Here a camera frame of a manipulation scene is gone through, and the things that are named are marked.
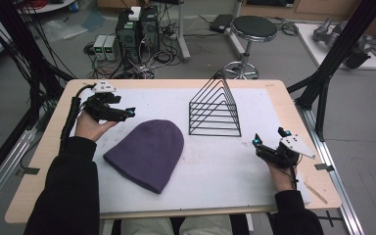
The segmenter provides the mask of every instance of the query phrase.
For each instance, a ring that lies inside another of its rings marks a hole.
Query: metal stool leg
[[[248,64],[251,47],[252,47],[252,41],[249,41],[247,43],[246,51],[244,52],[241,58],[241,62],[232,62],[224,67],[222,71],[226,78],[231,78],[231,79],[242,78],[242,79],[247,80],[246,76],[252,76],[252,75],[259,76],[259,72],[256,70],[256,68]],[[251,68],[252,71],[246,72],[246,67]]]

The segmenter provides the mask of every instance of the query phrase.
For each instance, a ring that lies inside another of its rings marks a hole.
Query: black wire rack
[[[189,134],[241,137],[237,105],[221,71],[190,101]]]

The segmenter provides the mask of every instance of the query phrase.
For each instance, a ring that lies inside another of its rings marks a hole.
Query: black jacket
[[[92,162],[96,143],[71,137],[65,151],[53,160],[45,188],[35,203],[24,234],[99,234],[99,182]],[[274,234],[323,234],[319,220],[305,209],[299,191],[275,196]]]

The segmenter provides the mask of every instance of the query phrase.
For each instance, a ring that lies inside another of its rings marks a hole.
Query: purple beanie
[[[181,157],[184,138],[169,120],[148,120],[136,126],[103,157],[124,177],[161,194]]]

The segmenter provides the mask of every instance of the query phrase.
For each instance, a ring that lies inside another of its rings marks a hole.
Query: white device
[[[140,19],[141,8],[140,7],[131,7],[132,14],[129,14],[129,20],[133,22],[137,22]]]
[[[91,89],[94,93],[109,93],[115,92],[116,88],[113,87],[109,82],[105,79],[99,81],[93,89]]]
[[[94,52],[96,53],[97,60],[99,61],[106,60],[105,52],[103,51],[103,45],[105,44],[106,38],[106,35],[100,35],[93,44]]]
[[[280,142],[286,146],[286,148],[312,159],[315,158],[314,152],[305,144],[305,141],[299,135],[286,136],[280,139]]]
[[[116,58],[118,57],[118,42],[116,41],[115,36],[107,36],[105,44],[103,45],[103,51],[105,52],[107,61],[116,60]]]

